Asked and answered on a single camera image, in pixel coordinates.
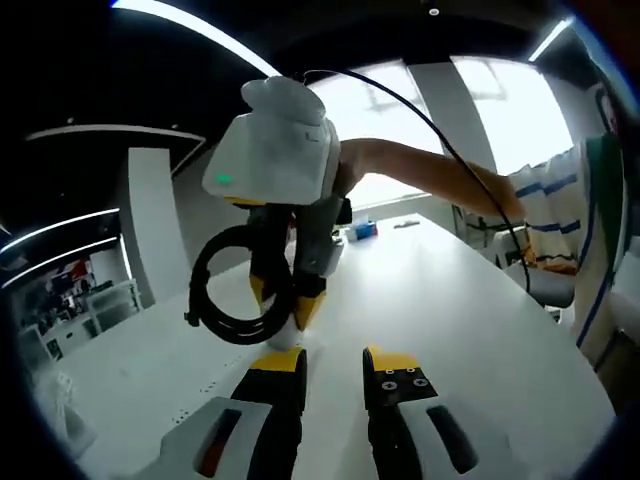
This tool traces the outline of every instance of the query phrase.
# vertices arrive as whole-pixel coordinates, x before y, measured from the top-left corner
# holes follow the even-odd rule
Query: black cable
[[[252,345],[263,342],[275,335],[293,312],[295,296],[289,264],[282,252],[282,258],[274,258],[273,278],[275,299],[263,315],[254,320],[240,320],[230,317],[220,310],[209,298],[207,284],[210,273],[209,261],[220,250],[227,247],[244,247],[253,251],[261,241],[260,231],[251,225],[238,225],[219,233],[204,246],[193,266],[189,283],[189,313],[186,319],[193,326],[201,321],[205,327],[225,342],[236,345]]]
[[[494,196],[492,195],[492,193],[489,190],[489,188],[484,184],[484,182],[480,179],[480,177],[478,177],[476,172],[473,171],[473,169],[467,164],[467,162],[465,162],[462,159],[462,157],[460,155],[458,155],[458,152],[456,152],[456,150],[453,148],[453,146],[449,143],[449,140],[447,140],[447,137],[444,136],[444,134],[440,131],[440,129],[429,119],[429,117],[427,117],[424,113],[422,113],[413,103],[411,103],[409,100],[407,100],[403,96],[397,94],[396,92],[394,92],[390,88],[385,87],[384,85],[376,82],[375,80],[371,80],[370,78],[365,77],[364,75],[360,75],[359,73],[355,73],[355,72],[352,72],[350,70],[345,70],[345,71],[324,70],[324,69],[308,70],[303,75],[303,79],[304,79],[303,83],[304,84],[307,83],[307,75],[310,74],[310,73],[333,73],[333,74],[346,75],[347,77],[352,77],[352,78],[360,80],[360,81],[362,81],[364,83],[368,83],[369,85],[372,85],[372,86],[382,90],[383,92],[391,95],[393,98],[398,100],[400,103],[402,103],[405,107],[407,107],[413,113],[418,115],[418,117],[420,117],[427,125],[429,125],[431,130],[433,130],[436,133],[436,135],[438,136],[438,138],[440,139],[442,144],[447,148],[449,153],[451,153],[453,158],[455,158],[458,162],[460,162],[460,164],[469,173],[469,175],[471,175],[480,184],[480,186],[482,187],[484,192],[489,196],[489,198],[491,199],[491,202],[493,202],[493,204],[495,205],[496,209],[500,213],[500,216],[502,217],[502,220],[504,220],[505,225],[509,229],[509,233],[511,234],[511,238],[513,239],[513,242],[515,243],[516,248],[518,249],[518,252],[520,253],[520,261],[522,262],[522,268],[524,269],[524,276],[525,276],[525,282],[526,282],[525,290],[526,290],[527,293],[529,293],[529,291],[531,290],[531,279],[529,277],[529,269],[527,268],[527,262],[526,262],[526,260],[524,258],[524,253],[522,252],[522,249],[520,248],[520,242],[518,242],[518,237],[516,236],[516,233],[513,230],[513,226],[511,225],[511,222],[509,221],[509,218],[504,213],[504,210],[502,210],[502,207],[500,206],[500,203],[498,203],[498,201],[494,198]]]

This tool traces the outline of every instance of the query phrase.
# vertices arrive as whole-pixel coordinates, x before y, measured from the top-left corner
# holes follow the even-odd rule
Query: black ceiling
[[[14,234],[104,208],[128,146],[189,145],[155,135],[67,133],[66,125],[175,129],[214,143],[246,107],[240,87],[263,75],[205,37],[108,2],[20,3],[11,25],[9,110],[15,146],[3,175],[0,219]],[[523,59],[560,18],[549,0],[166,0],[219,27],[284,75],[353,68],[392,58],[447,61],[452,54]],[[441,15],[428,10],[438,6]],[[541,68],[586,87],[594,77],[570,35]]]

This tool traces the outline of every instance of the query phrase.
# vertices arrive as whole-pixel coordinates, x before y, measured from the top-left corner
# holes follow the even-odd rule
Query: person
[[[378,173],[478,215],[499,216],[478,182],[452,158],[374,138],[346,140],[341,148],[335,184],[341,194],[347,194],[367,173]],[[525,219],[534,254],[527,255],[527,263],[576,276],[575,320],[570,331],[590,363],[600,366],[616,331],[608,291],[624,235],[618,136],[585,140],[508,176],[468,160],[510,221]]]

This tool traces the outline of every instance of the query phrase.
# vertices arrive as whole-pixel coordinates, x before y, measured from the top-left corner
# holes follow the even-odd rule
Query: chair
[[[520,247],[528,240],[525,227],[514,228]],[[508,231],[498,232],[493,238],[492,249],[495,263],[523,289],[526,288],[526,277],[522,263],[519,261],[518,248]],[[535,267],[528,267],[531,295],[539,304],[557,308],[567,308],[573,303],[575,293],[575,277],[550,272]]]

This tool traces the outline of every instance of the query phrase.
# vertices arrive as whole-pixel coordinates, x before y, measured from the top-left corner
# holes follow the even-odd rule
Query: human arm
[[[346,140],[341,148],[336,182],[339,193],[348,193],[367,173],[378,173],[442,197],[479,215],[499,215],[484,189],[454,159],[374,138]],[[469,163],[469,166],[509,218],[523,217],[524,210],[507,177],[473,163]]]

